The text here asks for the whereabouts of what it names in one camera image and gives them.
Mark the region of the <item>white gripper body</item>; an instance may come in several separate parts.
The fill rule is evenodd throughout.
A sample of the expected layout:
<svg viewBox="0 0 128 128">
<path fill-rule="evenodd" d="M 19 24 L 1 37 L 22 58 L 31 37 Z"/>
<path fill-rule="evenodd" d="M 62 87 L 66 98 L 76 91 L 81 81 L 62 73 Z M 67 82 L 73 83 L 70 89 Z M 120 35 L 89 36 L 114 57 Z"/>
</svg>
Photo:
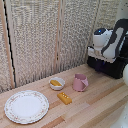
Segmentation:
<svg viewBox="0 0 128 128">
<path fill-rule="evenodd" d="M 102 56 L 102 54 L 99 51 L 96 51 L 95 49 L 89 47 L 88 48 L 88 55 L 91 57 L 94 57 L 96 59 L 100 59 L 109 63 L 113 63 L 114 59 L 110 59 L 110 58 L 105 58 Z"/>
</svg>

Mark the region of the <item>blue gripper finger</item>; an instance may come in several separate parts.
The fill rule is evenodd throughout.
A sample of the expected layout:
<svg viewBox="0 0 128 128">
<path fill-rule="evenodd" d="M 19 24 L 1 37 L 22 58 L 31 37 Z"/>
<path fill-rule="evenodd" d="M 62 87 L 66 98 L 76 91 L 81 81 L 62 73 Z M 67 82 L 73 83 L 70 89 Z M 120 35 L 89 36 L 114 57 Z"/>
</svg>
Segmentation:
<svg viewBox="0 0 128 128">
<path fill-rule="evenodd" d="M 100 62 L 98 61 L 98 62 L 96 63 L 96 66 L 95 66 L 95 70 L 96 70 L 96 71 L 99 71 L 99 69 L 100 69 Z"/>
<path fill-rule="evenodd" d="M 102 70 L 104 71 L 104 68 L 105 68 L 105 62 L 103 62 L 103 64 L 102 64 L 101 71 Z"/>
</svg>

